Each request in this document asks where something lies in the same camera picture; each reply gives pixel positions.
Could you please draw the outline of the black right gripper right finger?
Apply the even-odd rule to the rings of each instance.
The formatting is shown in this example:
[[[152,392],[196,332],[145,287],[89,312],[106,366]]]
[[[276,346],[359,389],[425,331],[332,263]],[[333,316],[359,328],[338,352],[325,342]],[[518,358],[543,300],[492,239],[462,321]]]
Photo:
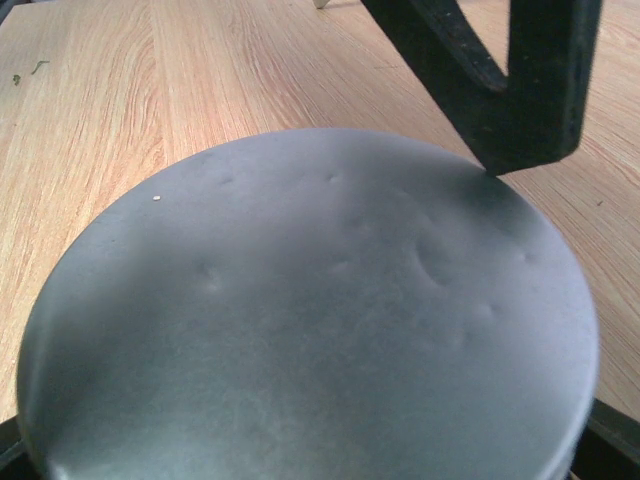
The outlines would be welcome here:
[[[595,399],[570,472],[578,479],[639,480],[639,422]]]

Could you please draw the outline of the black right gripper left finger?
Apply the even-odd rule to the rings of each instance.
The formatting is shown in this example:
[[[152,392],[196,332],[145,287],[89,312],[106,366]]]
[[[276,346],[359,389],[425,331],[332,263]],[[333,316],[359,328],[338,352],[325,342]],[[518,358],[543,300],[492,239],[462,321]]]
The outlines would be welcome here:
[[[38,473],[30,462],[22,442],[17,418],[1,423],[1,480],[38,480]]]

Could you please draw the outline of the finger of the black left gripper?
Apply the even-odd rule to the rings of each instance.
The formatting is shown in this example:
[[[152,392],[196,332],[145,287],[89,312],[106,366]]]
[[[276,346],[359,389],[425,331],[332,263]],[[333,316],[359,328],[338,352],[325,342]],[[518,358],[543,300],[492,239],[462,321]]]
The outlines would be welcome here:
[[[364,6],[489,174],[556,163],[579,147],[600,2],[511,0],[505,70],[456,1]]]

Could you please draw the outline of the round white lid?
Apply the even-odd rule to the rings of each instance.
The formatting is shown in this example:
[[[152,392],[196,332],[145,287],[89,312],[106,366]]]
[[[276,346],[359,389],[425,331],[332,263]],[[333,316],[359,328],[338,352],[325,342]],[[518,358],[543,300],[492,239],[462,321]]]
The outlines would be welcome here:
[[[47,479],[561,479],[597,372],[580,265],[522,196],[417,140],[289,130],[86,227],[18,423]]]

